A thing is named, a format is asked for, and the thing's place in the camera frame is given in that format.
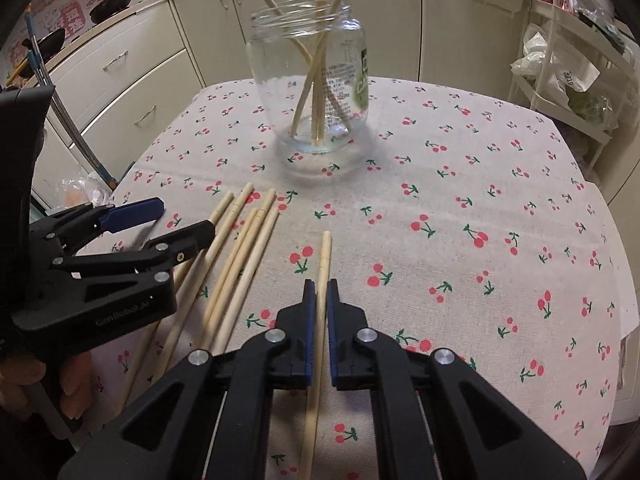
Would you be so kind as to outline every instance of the tablecloth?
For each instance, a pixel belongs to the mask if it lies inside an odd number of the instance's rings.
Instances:
[[[292,113],[295,87],[290,97],[278,112]],[[89,249],[137,247],[141,237],[208,218],[224,192],[247,181],[253,205],[275,187],[280,219],[228,349],[300,300],[330,230],[331,276],[370,326],[415,352],[455,350],[590,472],[615,396],[618,297],[602,222],[558,130],[494,98],[383,78],[370,80],[367,124],[338,152],[298,153],[270,131],[253,81],[206,88],[113,195],[116,204],[162,197],[164,217]],[[190,350],[230,245],[174,363]],[[161,323],[131,398],[148,387],[171,323]],[[89,432],[113,416],[139,337],[93,352],[98,404],[85,417]],[[296,477],[304,414],[303,392],[276,393],[268,479]],[[368,394],[336,392],[325,366],[314,478],[373,480],[375,456]],[[543,460],[534,449],[530,459]]]

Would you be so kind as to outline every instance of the silver screw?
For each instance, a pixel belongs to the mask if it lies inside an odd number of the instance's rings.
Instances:
[[[209,353],[206,350],[194,350],[189,354],[189,362],[192,365],[200,366],[209,360]]]
[[[454,353],[448,348],[441,348],[437,350],[433,357],[441,365],[450,365],[456,358]]]
[[[154,276],[154,279],[156,280],[156,282],[158,283],[164,283],[166,282],[168,279],[170,278],[169,273],[168,272],[156,272],[156,275]]]
[[[361,328],[356,332],[356,337],[363,343],[371,343],[378,338],[378,332],[372,328]]]
[[[272,328],[271,330],[267,330],[267,332],[264,333],[264,337],[269,343],[278,343],[286,338],[286,336],[287,334],[284,332],[284,330],[281,330],[279,328]]]

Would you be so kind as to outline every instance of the black pan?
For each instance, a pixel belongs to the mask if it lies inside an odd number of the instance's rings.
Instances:
[[[62,50],[62,45],[64,43],[65,43],[64,28],[59,28],[58,30],[54,30],[51,34],[46,35],[41,40],[38,40],[38,47],[40,48],[40,54],[42,54],[42,61],[46,63],[49,59],[51,59],[57,53],[59,53],[60,50]],[[29,38],[24,40],[22,42],[22,45],[27,47],[29,50],[33,49],[33,45],[31,44],[31,40]],[[31,69],[31,65],[27,63],[27,66],[24,67],[18,75],[25,79],[32,78],[33,70]]]
[[[91,21],[97,25],[129,7],[130,3],[131,0],[103,0],[91,9],[89,16],[91,17]]]

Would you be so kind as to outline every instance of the clear glass jar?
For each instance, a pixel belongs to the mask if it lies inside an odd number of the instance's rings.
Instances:
[[[296,151],[337,150],[364,126],[367,47],[346,0],[289,0],[254,12],[247,54],[271,129]]]

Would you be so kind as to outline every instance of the wooden countertop edge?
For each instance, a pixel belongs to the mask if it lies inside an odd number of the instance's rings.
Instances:
[[[88,30],[87,32],[85,32],[82,36],[79,36],[76,40],[68,44],[59,53],[57,53],[54,57],[52,57],[47,63],[47,70],[52,71],[55,67],[57,67],[60,63],[62,63],[67,57],[73,54],[81,46],[87,44],[89,41],[91,41],[93,38],[95,38],[99,34],[103,33],[108,28],[113,27],[113,25],[115,25],[116,23],[119,23],[122,20],[125,20],[129,16],[132,16],[137,12],[140,12],[141,10],[157,5],[158,3],[164,2],[164,1],[165,0],[144,0],[138,4],[135,4],[134,6],[129,7],[129,9],[119,12],[115,16],[111,16],[108,20],[103,21],[102,23],[100,23],[99,25],[96,25],[91,30]],[[36,85],[36,83],[37,83],[37,79],[34,76],[31,79],[29,79],[29,81],[27,81],[25,88],[33,87]]]

